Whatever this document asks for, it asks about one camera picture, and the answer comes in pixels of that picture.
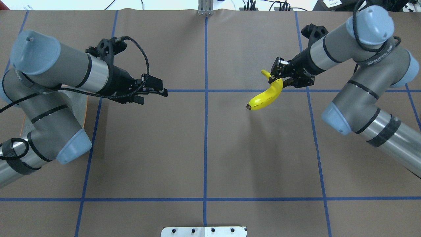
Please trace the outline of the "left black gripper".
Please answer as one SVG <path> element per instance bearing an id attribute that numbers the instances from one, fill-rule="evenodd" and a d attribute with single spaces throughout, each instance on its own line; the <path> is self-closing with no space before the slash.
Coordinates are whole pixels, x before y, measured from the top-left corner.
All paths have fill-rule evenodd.
<path id="1" fill-rule="evenodd" d="M 152 75 L 146 78 L 146 74 L 142 74 L 141 79 L 135 79 L 126 70 L 117 66 L 112 66 L 110 72 L 112 75 L 104 87 L 104 96 L 111 96 L 111 100 L 115 102 L 144 105 L 143 95 L 168 96 L 168 90 L 163 87 L 162 80 Z"/>

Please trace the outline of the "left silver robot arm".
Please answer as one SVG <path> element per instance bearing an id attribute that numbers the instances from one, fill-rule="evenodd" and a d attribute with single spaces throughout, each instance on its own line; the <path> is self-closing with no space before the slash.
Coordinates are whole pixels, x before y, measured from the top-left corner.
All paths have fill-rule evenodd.
<path id="1" fill-rule="evenodd" d="M 114 65 L 114 56 L 134 42 L 146 62 L 139 79 Z M 1 98 L 19 106 L 34 129 L 1 143 L 1 188 L 57 160 L 67 164 L 88 152 L 92 142 L 72 112 L 63 91 L 144 104 L 143 95 L 167 96 L 161 79 L 149 74 L 144 50 L 129 36 L 101 39 L 85 52 L 32 30 L 21 32 L 12 46 L 11 67 L 1 79 Z"/>

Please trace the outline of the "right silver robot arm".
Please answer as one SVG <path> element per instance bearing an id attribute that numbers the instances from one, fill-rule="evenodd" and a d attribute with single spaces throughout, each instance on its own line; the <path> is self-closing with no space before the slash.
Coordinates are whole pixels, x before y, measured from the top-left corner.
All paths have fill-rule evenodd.
<path id="1" fill-rule="evenodd" d="M 343 135 L 361 135 L 420 177 L 420 132 L 376 106 L 389 88 L 412 81 L 419 63 L 397 44 L 394 23 L 381 6 L 369 6 L 332 32 L 309 24 L 301 33 L 308 39 L 305 50 L 292 60 L 277 58 L 269 83 L 280 79 L 283 87 L 307 87 L 315 76 L 353 60 L 357 71 L 322 113 L 322 120 Z"/>

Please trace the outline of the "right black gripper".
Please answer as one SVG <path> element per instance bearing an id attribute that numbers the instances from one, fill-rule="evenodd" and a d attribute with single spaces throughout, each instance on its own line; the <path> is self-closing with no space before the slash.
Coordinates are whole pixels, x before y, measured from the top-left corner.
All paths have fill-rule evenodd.
<path id="1" fill-rule="evenodd" d="M 282 79 L 283 88 L 286 87 L 309 87 L 314 85 L 315 76 L 318 75 L 318 67 L 313 62 L 309 49 L 305 49 L 292 60 L 286 61 L 277 57 L 273 63 L 268 82 Z"/>

